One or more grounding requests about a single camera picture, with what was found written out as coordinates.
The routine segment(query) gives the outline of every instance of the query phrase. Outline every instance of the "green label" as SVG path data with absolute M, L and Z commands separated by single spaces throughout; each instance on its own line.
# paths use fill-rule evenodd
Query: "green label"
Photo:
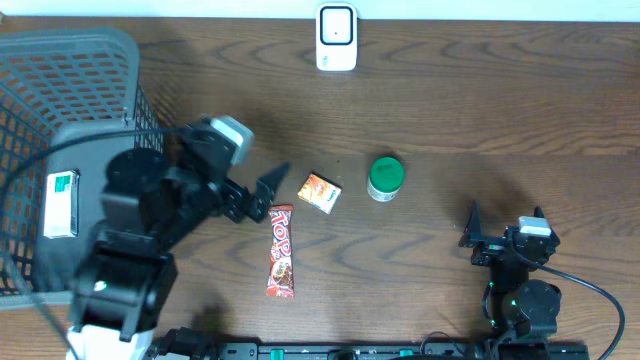
M 71 184 L 71 175 L 57 177 L 55 192 L 65 192 L 69 184 Z

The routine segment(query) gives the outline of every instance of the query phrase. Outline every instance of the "white wall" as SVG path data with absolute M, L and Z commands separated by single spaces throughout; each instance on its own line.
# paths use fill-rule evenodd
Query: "white wall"
M 6 15 L 313 18 L 318 0 L 0 0 Z M 363 19 L 640 22 L 640 0 L 351 0 Z

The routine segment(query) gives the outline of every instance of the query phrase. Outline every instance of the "black square outline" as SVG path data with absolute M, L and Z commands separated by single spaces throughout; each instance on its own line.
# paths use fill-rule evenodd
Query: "black square outline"
M 326 43 L 324 42 L 324 39 L 322 37 L 322 13 L 326 10 L 326 9 L 347 9 L 349 10 L 349 22 L 350 22 L 350 30 L 349 30 L 349 34 L 351 35 L 351 37 L 349 38 L 349 41 L 346 43 Z M 332 45 L 349 45 L 353 42 L 353 10 L 351 10 L 350 7 L 348 6 L 325 6 L 322 8 L 322 10 L 320 10 L 320 34 L 318 34 L 318 36 L 320 36 L 320 42 L 323 45 L 327 45 L 327 46 L 332 46 Z

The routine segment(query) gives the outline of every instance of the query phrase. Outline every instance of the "small box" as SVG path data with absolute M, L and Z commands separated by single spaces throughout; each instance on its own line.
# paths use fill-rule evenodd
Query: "small box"
M 43 235 L 49 239 L 78 235 L 78 184 L 76 171 L 47 176 Z
M 339 187 L 311 174 L 298 192 L 298 197 L 329 214 L 340 193 L 342 193 L 342 189 Z

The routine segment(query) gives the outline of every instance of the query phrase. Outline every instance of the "red candy wrapper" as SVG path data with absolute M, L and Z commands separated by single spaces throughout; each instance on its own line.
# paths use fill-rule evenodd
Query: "red candy wrapper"
M 267 296 L 293 297 L 293 262 L 291 261 L 291 214 L 293 205 L 277 205 L 269 209 L 273 244 Z

